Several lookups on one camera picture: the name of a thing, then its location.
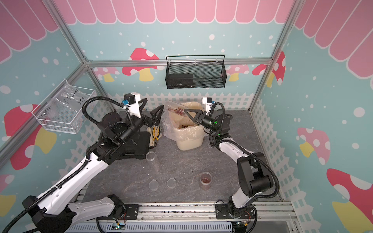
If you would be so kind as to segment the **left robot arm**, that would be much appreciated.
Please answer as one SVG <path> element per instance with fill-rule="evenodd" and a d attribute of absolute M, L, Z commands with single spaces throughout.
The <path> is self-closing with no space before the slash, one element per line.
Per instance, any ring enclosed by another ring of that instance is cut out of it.
<path fill-rule="evenodd" d="M 121 107 L 127 114 L 123 120 L 116 112 L 108 113 L 100 122 L 92 118 L 87 107 L 95 101 L 107 101 Z M 136 93 L 124 95 L 123 102 L 97 96 L 82 105 L 82 113 L 101 131 L 98 140 L 87 147 L 85 157 L 64 178 L 39 196 L 29 196 L 23 201 L 24 210 L 4 228 L 7 233 L 26 214 L 29 214 L 35 228 L 32 233 L 63 233 L 70 226 L 99 217 L 119 219 L 126 214 L 126 207 L 116 195 L 109 195 L 97 201 L 75 204 L 70 201 L 87 183 L 109 165 L 121 159 L 144 159 L 150 147 L 148 132 L 141 132 L 142 126 L 157 126 L 160 123 L 164 105 L 160 105 L 147 116 L 143 109 L 147 99 Z"/>

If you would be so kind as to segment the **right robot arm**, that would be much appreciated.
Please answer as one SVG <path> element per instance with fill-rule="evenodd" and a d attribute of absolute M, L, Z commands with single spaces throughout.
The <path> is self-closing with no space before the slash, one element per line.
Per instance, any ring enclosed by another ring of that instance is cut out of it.
<path fill-rule="evenodd" d="M 210 146 L 228 155 L 237 163 L 240 188 L 225 208 L 231 218 L 241 218 L 254 212 L 252 203 L 258 199 L 271 199 L 278 195 L 280 183 L 261 152 L 250 152 L 233 140 L 229 134 L 233 119 L 222 103 L 211 104 L 208 111 L 185 109 L 193 123 L 208 129 Z"/>

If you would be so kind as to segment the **clear tea jar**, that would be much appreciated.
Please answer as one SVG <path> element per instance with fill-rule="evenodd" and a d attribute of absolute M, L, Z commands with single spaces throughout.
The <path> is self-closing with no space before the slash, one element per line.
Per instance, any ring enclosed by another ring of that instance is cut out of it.
<path fill-rule="evenodd" d="M 203 172 L 199 177 L 199 186 L 203 191 L 210 189 L 212 183 L 212 175 L 209 172 Z"/>
<path fill-rule="evenodd" d="M 177 115 L 186 117 L 186 114 L 184 110 L 187 108 L 185 105 L 173 102 L 173 101 L 167 101 L 165 104 L 166 110 L 169 112 L 175 113 Z"/>
<path fill-rule="evenodd" d="M 148 164 L 150 165 L 150 167 L 154 170 L 155 173 L 160 172 L 161 164 L 160 164 L 158 156 L 155 152 L 149 151 L 146 154 L 146 160 L 147 160 Z"/>

